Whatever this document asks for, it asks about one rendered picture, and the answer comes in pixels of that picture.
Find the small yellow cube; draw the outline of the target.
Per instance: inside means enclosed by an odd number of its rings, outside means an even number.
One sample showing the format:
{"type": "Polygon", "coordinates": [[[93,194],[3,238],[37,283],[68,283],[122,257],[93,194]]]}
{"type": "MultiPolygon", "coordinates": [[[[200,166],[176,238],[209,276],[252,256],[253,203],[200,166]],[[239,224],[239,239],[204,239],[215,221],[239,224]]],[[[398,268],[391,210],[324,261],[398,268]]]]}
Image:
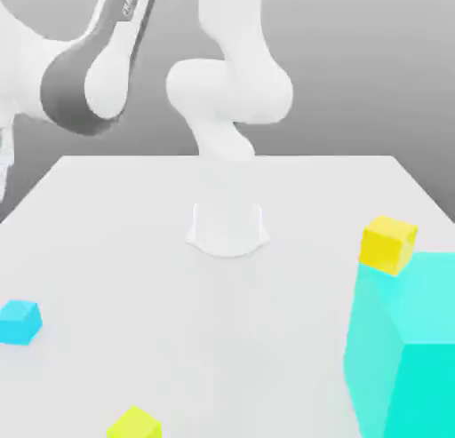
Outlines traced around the small yellow cube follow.
{"type": "Polygon", "coordinates": [[[397,276],[411,260],[417,232],[416,225],[378,216],[363,230],[359,261],[397,276]]]}

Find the small lime cube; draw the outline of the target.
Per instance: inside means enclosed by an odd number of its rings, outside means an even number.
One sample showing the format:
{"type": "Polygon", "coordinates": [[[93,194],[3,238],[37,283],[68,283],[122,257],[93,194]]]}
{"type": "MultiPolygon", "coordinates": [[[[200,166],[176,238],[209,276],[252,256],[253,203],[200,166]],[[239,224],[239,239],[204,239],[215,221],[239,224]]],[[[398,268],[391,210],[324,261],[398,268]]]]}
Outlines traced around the small lime cube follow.
{"type": "Polygon", "coordinates": [[[107,438],[162,438],[162,425],[139,407],[131,406],[108,428],[107,438]]]}

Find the small blue cube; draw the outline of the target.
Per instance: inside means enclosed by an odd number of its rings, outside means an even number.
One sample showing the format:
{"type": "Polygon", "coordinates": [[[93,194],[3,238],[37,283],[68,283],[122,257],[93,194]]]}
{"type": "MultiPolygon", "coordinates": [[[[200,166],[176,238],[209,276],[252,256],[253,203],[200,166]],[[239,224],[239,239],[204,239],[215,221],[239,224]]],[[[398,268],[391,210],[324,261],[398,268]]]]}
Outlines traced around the small blue cube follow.
{"type": "Polygon", "coordinates": [[[40,309],[36,302],[9,300],[0,309],[0,343],[26,346],[42,325],[40,309]]]}

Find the large turquoise box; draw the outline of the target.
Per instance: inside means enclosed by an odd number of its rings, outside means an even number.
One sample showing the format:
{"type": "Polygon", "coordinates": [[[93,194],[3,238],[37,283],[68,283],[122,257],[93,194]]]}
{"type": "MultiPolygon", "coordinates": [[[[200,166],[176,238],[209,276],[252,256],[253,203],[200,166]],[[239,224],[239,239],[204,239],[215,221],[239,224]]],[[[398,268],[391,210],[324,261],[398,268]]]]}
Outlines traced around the large turquoise box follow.
{"type": "Polygon", "coordinates": [[[358,266],[343,371],[362,438],[455,438],[455,253],[358,266]]]}

